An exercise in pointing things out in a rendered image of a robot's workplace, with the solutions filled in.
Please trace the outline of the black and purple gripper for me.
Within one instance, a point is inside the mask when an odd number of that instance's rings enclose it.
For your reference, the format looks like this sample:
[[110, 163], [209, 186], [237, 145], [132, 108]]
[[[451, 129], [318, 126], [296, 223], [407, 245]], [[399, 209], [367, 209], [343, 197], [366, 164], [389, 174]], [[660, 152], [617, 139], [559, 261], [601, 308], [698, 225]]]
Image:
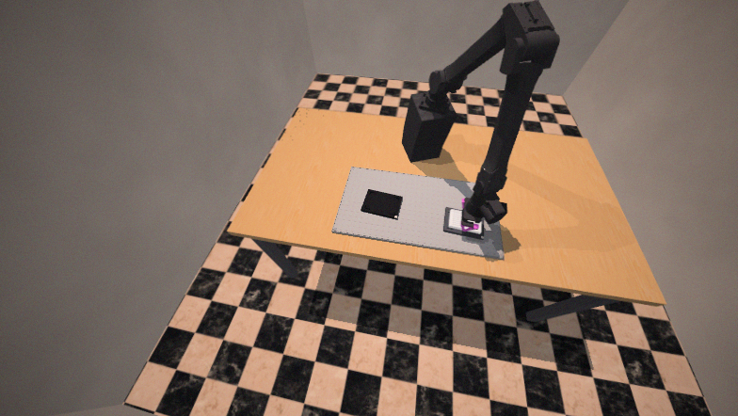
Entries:
[[[462, 212], [461, 212], [460, 226], [464, 232], [479, 229], [479, 225], [474, 224], [474, 223], [480, 223], [481, 218], [473, 216], [477, 208], [480, 208], [480, 207], [474, 206], [470, 202], [470, 198], [462, 199]], [[474, 221], [474, 223], [468, 220]], [[464, 229], [464, 227], [469, 227], [469, 228]]]

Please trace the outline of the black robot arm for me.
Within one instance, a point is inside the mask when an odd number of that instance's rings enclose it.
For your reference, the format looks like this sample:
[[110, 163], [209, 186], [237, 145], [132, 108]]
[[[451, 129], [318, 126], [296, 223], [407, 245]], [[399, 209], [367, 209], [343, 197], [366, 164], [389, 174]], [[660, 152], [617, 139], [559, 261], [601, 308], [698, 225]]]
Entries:
[[559, 42], [538, 0], [508, 3], [492, 28], [452, 64], [429, 76], [430, 90], [423, 92], [419, 108], [445, 115], [450, 102], [448, 91], [457, 93], [469, 73], [505, 48], [500, 67], [500, 72], [506, 74], [505, 91], [471, 196], [471, 203], [481, 206], [473, 216], [484, 217], [488, 224], [507, 214], [507, 203], [499, 202], [496, 192], [505, 186], [509, 157], [532, 92], [543, 69], [551, 68]]

